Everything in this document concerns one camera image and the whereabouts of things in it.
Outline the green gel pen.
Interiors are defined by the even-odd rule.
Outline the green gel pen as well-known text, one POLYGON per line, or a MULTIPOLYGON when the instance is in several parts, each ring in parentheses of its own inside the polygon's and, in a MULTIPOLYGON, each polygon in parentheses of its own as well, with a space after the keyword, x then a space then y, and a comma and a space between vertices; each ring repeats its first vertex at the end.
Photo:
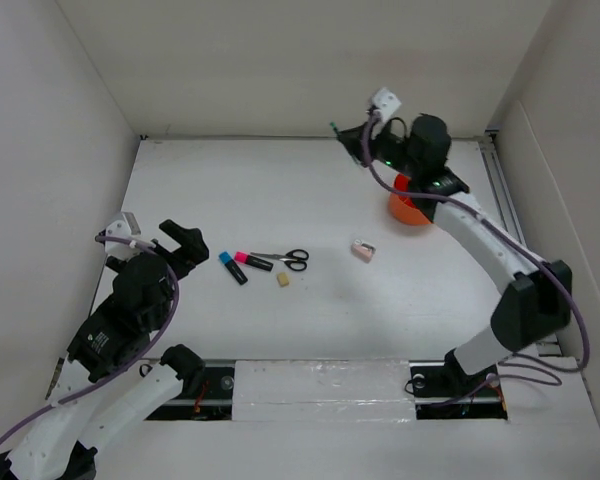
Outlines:
MULTIPOLYGON (((336 137, 336 134, 337 134, 337 131, 339 130, 339 128, 336 126, 336 124, 334 122, 331 122, 330 126, 336 137)), ((351 159, 356 164, 358 164, 358 165, 362 164, 361 143, 341 143, 341 142, 339 142, 339 143, 343 146, 343 148, 345 149, 347 154, 351 157, 351 159)))

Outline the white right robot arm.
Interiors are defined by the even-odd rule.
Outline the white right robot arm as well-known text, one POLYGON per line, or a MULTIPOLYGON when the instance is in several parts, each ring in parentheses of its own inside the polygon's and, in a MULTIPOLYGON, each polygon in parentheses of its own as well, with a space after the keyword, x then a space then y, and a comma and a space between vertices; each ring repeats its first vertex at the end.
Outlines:
POLYGON ((401 197, 451 235, 501 295, 488 326, 446 354, 442 381, 448 390, 466 393, 483 371, 570 323, 570 267, 547 262, 492 223, 469 186, 447 165, 452 140, 443 120, 421 114, 403 135, 396 135, 373 112, 362 125, 334 133, 369 171, 381 162, 406 176, 401 197))

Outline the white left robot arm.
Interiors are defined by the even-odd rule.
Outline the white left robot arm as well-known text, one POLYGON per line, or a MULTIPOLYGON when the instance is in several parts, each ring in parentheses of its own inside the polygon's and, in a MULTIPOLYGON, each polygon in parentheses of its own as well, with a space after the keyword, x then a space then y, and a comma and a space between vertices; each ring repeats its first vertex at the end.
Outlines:
POLYGON ((175 250, 142 240, 128 212, 96 236, 116 274, 112 292, 71 340, 45 406, 0 437, 0 479, 92 479, 96 457, 111 440, 164 402, 202 387, 204 361, 179 344, 105 412, 96 412, 108 385, 166 332, 179 303, 180 280, 209 258, 200 229, 172 220, 159 228, 177 243, 175 250))

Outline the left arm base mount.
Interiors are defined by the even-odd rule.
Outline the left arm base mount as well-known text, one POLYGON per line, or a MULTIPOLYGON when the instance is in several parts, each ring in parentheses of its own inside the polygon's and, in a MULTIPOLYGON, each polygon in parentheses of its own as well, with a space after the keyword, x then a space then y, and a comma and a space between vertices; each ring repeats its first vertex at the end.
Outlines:
POLYGON ((205 360, 194 380, 194 389, 186 387, 148 415, 147 421, 229 421, 232 419, 236 362, 205 360))

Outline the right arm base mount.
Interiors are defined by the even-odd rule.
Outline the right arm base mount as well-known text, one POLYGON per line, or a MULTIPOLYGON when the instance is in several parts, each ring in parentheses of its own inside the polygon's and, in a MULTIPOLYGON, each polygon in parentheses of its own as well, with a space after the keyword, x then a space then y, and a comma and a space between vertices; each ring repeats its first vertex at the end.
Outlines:
POLYGON ((415 401, 417 420, 507 420, 501 388, 483 386, 495 365, 477 375, 461 377, 443 362, 413 362, 404 391, 415 401))

